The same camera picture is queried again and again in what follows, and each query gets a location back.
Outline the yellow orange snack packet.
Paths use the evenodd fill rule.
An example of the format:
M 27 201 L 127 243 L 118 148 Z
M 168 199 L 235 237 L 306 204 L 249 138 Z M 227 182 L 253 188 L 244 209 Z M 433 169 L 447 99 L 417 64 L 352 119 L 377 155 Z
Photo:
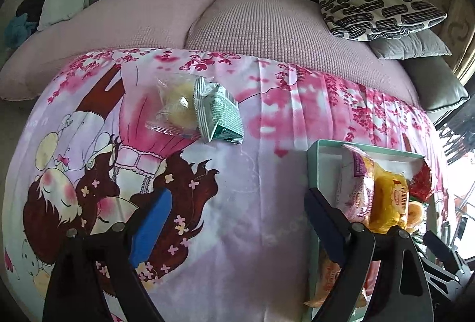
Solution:
M 386 234 L 392 226 L 407 228 L 409 188 L 404 175 L 374 165 L 374 191 L 369 229 Z

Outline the red foil snack packet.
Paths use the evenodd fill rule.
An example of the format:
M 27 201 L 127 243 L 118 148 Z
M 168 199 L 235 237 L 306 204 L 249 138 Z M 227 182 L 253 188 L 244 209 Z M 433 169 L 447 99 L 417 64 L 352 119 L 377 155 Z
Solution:
M 331 261 L 325 251 L 320 252 L 320 266 L 319 276 L 316 284 L 316 293 L 314 296 L 305 303 L 306 306 L 312 308 L 321 307 L 326 300 L 329 292 L 333 289 L 333 286 L 337 280 L 341 268 L 337 263 Z M 361 290 L 360 295 L 356 303 L 356 308 L 365 307 L 369 301 L 370 296 L 373 294 L 375 288 L 376 279 L 378 277 L 380 267 L 380 261 L 370 263 L 370 269 L 365 277 L 365 283 Z

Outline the dark clothes pile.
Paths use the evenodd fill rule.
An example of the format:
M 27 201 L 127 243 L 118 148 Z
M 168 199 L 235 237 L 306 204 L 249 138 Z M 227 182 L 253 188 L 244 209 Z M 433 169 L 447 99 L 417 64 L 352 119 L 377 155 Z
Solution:
M 37 31 L 45 0 L 23 0 L 4 31 L 8 48 L 19 48 Z

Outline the pink snack packet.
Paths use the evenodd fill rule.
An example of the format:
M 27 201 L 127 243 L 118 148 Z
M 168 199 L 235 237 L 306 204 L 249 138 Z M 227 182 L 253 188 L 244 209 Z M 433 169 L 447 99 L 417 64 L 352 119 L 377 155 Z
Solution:
M 374 194 L 374 161 L 360 148 L 344 144 L 336 207 L 350 222 L 368 226 Z

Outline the grey satin pillow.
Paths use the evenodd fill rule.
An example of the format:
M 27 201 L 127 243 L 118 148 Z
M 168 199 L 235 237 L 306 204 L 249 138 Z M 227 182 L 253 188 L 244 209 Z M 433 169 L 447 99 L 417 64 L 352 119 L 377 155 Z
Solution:
M 369 42 L 379 60 L 404 61 L 432 56 L 451 56 L 448 46 L 430 29 L 411 33 L 400 39 L 378 38 Z

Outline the teal shallow cardboard tray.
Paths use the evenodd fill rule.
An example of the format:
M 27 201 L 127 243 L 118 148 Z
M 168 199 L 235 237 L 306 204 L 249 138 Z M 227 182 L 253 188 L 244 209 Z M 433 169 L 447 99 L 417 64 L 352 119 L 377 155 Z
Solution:
M 308 150 L 309 188 L 318 188 L 328 203 L 336 207 L 344 144 L 363 150 L 389 172 L 408 180 L 419 171 L 422 155 L 332 140 L 319 140 Z M 307 321 L 350 321 L 365 282 L 370 263 L 380 261 L 375 293 L 368 303 L 365 321 L 433 321 L 431 294 L 415 242 L 407 230 L 395 225 L 386 234 L 373 233 L 361 222 L 350 222 L 346 261 L 340 264 L 341 277 L 323 305 L 310 307 Z M 309 289 L 314 295 L 323 246 L 312 228 Z

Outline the orange round wrapped snack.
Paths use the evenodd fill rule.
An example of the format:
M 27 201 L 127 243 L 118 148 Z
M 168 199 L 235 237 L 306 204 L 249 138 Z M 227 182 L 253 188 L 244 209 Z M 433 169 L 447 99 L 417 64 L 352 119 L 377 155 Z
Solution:
M 420 202 L 410 201 L 407 211 L 407 227 L 409 233 L 413 233 L 416 228 L 423 222 L 425 209 Z

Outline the clear yellow cake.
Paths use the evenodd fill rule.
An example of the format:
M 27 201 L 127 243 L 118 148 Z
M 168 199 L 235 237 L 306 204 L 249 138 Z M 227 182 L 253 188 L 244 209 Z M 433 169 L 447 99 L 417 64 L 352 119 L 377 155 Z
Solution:
M 167 73 L 156 81 L 156 92 L 146 128 L 156 133 L 197 139 L 200 132 L 194 104 L 198 77 L 186 73 Z

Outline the green white snack packet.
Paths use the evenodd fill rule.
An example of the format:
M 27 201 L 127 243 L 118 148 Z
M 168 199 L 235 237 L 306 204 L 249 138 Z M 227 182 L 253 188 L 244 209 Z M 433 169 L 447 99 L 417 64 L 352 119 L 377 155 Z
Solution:
M 238 102 L 220 83 L 198 77 L 193 103 L 200 136 L 205 143 L 219 140 L 242 144 L 244 126 Z

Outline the pink textured sofa cover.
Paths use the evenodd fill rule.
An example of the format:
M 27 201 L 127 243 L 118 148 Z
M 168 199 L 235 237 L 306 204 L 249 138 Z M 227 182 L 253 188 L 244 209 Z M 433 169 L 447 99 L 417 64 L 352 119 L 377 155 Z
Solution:
M 398 61 L 334 37 L 310 0 L 99 0 L 28 38 L 1 68 L 1 97 L 30 100 L 82 53 L 102 48 L 186 48 L 299 64 L 417 105 Z

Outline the red bow-shaped snack packet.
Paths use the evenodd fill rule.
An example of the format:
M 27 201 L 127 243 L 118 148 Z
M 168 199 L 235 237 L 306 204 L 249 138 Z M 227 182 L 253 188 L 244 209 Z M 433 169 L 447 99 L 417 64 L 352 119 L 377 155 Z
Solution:
M 409 193 L 420 202 L 426 202 L 432 196 L 432 171 L 425 161 L 412 177 L 409 183 Z

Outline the black white patterned pillow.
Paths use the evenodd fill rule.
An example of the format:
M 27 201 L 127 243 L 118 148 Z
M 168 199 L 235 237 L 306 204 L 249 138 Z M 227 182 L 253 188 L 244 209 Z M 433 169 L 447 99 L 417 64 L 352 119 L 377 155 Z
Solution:
M 318 0 L 335 37 L 370 42 L 400 39 L 433 28 L 447 13 L 426 0 Z

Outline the pink cartoon print blanket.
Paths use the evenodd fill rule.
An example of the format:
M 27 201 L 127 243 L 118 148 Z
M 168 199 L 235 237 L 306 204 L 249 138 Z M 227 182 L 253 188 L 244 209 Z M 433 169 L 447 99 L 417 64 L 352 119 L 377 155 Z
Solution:
M 239 105 L 242 143 L 149 129 L 158 83 L 172 76 L 224 86 Z M 40 321 L 66 232 L 104 232 L 163 189 L 133 266 L 167 321 L 300 321 L 307 151 L 320 139 L 422 155 L 436 194 L 444 191 L 447 162 L 428 116 L 381 91 L 229 53 L 80 55 L 35 103 L 10 162 L 1 216 L 7 287 Z

